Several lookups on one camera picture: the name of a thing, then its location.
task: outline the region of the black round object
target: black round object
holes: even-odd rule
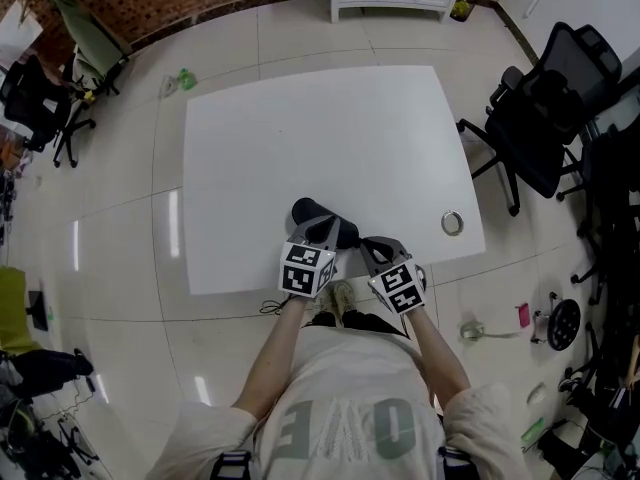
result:
[[[575,300],[561,301],[551,312],[547,339],[553,350],[564,350],[576,339],[580,330],[580,306]]]
[[[338,234],[337,244],[338,249],[349,249],[351,247],[360,246],[360,231],[358,231],[358,227],[353,222],[349,222],[347,219],[333,213],[331,210],[327,210],[324,206],[319,205],[313,199],[309,197],[298,199],[293,205],[293,208],[291,208],[291,216],[296,224],[302,224],[303,222],[323,215],[335,215],[340,218],[340,233]],[[313,240],[313,236],[310,236],[309,238],[312,241],[320,242],[324,236],[326,236],[328,229],[324,229],[324,226],[318,226],[311,230],[312,235],[314,232],[318,233],[318,239]]]

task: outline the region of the small bottle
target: small bottle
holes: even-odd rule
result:
[[[180,70],[178,78],[180,79],[180,87],[183,91],[192,89],[197,83],[195,75],[190,71],[187,71],[185,68]]]

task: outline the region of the metal ring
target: metal ring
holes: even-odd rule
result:
[[[455,231],[449,231],[445,225],[445,221],[447,220],[447,217],[450,217],[452,215],[458,222],[458,229],[456,229]],[[462,215],[460,215],[457,211],[448,210],[442,216],[442,219],[440,220],[440,225],[442,226],[442,231],[444,231],[447,235],[458,236],[460,233],[462,233],[462,230],[464,229],[464,220],[462,219]]]

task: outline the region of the white t-shirt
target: white t-shirt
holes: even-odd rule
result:
[[[508,430],[506,389],[459,393],[443,429],[420,364],[399,336],[304,328],[291,384],[255,435],[245,411],[185,404],[147,480],[209,480],[218,456],[240,447],[258,452],[265,479],[435,480],[445,442],[469,453],[481,478],[529,478]]]

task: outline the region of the pink object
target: pink object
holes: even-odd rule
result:
[[[518,316],[520,317],[520,328],[524,329],[531,323],[531,316],[529,314],[529,303],[525,302],[518,307]]]

